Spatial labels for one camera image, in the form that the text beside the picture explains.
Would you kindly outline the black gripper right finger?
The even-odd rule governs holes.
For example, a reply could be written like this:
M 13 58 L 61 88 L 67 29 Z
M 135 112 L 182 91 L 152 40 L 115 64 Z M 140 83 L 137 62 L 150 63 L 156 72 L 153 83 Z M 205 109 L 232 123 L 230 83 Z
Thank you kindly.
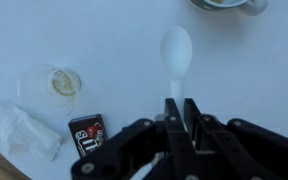
M 223 180 L 288 180 L 288 138 L 240 118 L 221 123 L 184 101 L 184 122 L 196 150 L 213 158 L 209 170 Z

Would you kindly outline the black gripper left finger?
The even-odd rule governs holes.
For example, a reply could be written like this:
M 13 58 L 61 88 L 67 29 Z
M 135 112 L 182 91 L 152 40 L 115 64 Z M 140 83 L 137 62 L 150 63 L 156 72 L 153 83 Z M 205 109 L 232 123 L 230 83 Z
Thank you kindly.
M 197 178 L 196 152 L 173 99 L 165 100 L 163 121 L 139 119 L 97 150 L 73 164 L 73 180 L 126 180 L 158 152 L 164 158 L 146 175 L 149 180 Z

